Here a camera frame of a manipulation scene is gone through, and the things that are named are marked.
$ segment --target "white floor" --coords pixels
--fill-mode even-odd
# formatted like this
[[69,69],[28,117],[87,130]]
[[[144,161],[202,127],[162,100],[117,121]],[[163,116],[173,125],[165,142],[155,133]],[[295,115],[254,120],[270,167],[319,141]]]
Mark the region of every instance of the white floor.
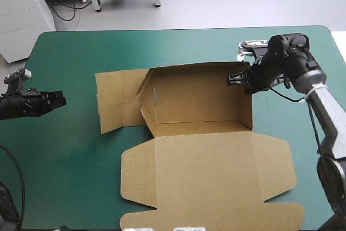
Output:
[[[72,16],[68,8],[58,12],[65,18]],[[160,8],[154,7],[154,0],[108,0],[102,1],[102,12],[90,5],[77,11],[73,21],[55,16],[55,23],[58,31],[324,25],[335,31],[346,59],[345,14],[345,0],[162,0]],[[0,57],[0,78],[22,65],[7,64]]]

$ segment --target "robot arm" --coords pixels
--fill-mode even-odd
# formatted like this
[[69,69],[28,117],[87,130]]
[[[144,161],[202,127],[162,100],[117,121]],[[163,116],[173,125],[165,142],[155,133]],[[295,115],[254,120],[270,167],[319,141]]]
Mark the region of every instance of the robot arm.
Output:
[[5,78],[8,89],[0,94],[0,120],[19,117],[39,117],[66,105],[61,91],[46,92],[36,88],[24,89],[23,81],[31,77],[31,72],[21,68]]
[[326,75],[310,52],[309,39],[302,34],[273,36],[269,41],[239,45],[242,54],[253,54],[248,70],[228,77],[228,85],[244,85],[247,94],[267,91],[290,83],[305,94],[324,133],[317,173],[335,215],[321,230],[346,230],[346,112],[329,92]]

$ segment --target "cardboard box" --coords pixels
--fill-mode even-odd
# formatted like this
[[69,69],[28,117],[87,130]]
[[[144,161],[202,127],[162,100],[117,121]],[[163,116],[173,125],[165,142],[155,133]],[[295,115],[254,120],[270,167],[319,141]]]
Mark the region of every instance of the cardboard box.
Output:
[[124,228],[299,230],[296,203],[265,203],[296,185],[289,145],[253,133],[251,96],[226,84],[238,62],[96,74],[101,131],[147,124],[154,139],[123,153],[123,198],[156,208]]

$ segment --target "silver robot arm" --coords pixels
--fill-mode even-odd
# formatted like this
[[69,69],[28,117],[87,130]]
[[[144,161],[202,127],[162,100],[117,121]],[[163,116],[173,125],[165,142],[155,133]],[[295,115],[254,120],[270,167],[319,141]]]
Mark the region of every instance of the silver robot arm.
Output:
[[[292,83],[297,92],[305,94],[320,154],[318,177],[335,212],[319,230],[346,230],[346,111],[329,92],[325,85],[327,77],[309,49],[309,39],[302,34],[277,35],[269,41],[242,42],[238,59],[242,61],[244,55],[251,55],[255,61],[246,71],[229,76],[228,85],[243,85],[247,94],[254,94],[273,90],[281,83],[290,88]],[[322,143],[312,111],[325,133]]]

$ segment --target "green table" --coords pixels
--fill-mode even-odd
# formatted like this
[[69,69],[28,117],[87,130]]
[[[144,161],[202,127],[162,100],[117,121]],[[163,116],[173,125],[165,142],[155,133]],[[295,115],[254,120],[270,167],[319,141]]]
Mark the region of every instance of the green table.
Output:
[[[346,106],[345,63],[327,28],[282,27],[153,31],[49,32],[42,34],[27,63],[26,87],[62,90],[67,105],[40,118],[1,121],[0,142],[17,156],[26,180],[24,228],[116,229],[121,216],[146,207],[121,198],[121,153],[152,138],[147,127],[101,135],[95,73],[205,61],[234,61],[247,39],[302,32],[328,75],[328,86]],[[300,97],[283,86],[278,89]],[[287,140],[298,185],[276,197],[305,207],[302,229],[315,229],[332,215],[316,174],[316,144],[305,104],[272,92],[253,96],[254,131]],[[1,153],[0,179],[20,205],[19,177]]]

